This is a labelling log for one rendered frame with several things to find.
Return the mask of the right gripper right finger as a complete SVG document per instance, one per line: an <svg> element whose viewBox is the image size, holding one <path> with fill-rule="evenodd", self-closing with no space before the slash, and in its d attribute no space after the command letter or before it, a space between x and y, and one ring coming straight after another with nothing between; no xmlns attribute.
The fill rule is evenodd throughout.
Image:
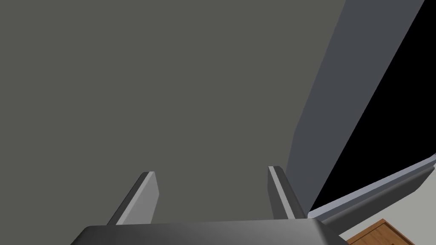
<svg viewBox="0 0 436 245"><path fill-rule="evenodd" d="M281 167L268 167L267 191L274 219L307 218Z"/></svg>

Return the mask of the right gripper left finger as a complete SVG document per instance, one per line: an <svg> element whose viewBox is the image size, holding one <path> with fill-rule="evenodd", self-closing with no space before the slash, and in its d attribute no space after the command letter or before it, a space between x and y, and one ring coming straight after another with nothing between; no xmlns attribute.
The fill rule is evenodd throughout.
<svg viewBox="0 0 436 245"><path fill-rule="evenodd" d="M107 224L150 224L158 198L159 189L155 172L143 172Z"/></svg>

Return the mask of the brown wooden panel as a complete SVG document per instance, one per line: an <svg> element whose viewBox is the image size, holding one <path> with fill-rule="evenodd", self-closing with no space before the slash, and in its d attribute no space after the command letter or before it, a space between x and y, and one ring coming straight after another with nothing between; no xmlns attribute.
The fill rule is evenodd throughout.
<svg viewBox="0 0 436 245"><path fill-rule="evenodd" d="M349 245L415 245L384 219L347 240Z"/></svg>

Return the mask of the dark window with grey frame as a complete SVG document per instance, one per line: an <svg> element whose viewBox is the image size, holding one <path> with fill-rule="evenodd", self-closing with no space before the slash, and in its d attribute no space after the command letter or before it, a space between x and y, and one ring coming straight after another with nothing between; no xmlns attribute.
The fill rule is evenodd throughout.
<svg viewBox="0 0 436 245"><path fill-rule="evenodd" d="M296 126L294 216L324 220L436 159L436 0L345 0Z"/></svg>

